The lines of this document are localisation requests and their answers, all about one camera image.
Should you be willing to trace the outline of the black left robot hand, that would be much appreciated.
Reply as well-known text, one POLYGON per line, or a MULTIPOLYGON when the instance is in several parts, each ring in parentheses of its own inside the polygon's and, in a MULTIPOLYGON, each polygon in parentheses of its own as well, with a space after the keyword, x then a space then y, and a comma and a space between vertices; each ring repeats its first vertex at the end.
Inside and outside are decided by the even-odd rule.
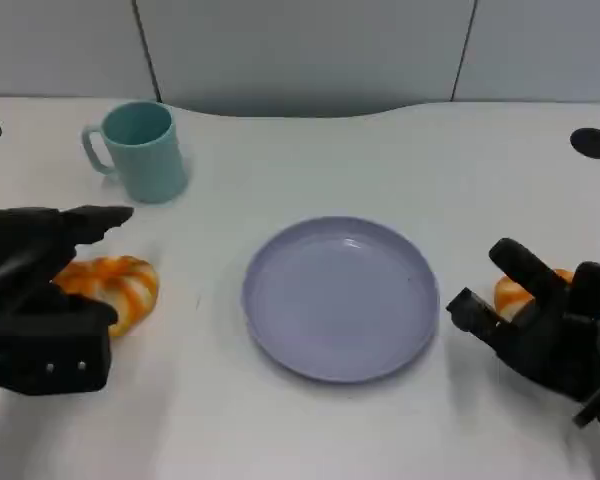
POLYGON ((44 396, 106 385, 116 311, 53 280, 77 246, 101 241, 133 213, 127 206, 0 209, 0 387, 44 396))

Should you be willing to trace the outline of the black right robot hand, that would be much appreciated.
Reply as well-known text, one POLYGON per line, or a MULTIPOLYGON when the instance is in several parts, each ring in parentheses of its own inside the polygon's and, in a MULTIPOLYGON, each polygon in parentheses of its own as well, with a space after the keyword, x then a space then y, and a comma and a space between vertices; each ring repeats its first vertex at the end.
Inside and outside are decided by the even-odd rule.
POLYGON ((531 302, 508 322, 465 288, 447 305, 453 324, 521 376, 587 400, 600 388, 600 264, 580 263, 568 282, 510 238, 500 239, 489 258, 531 302))

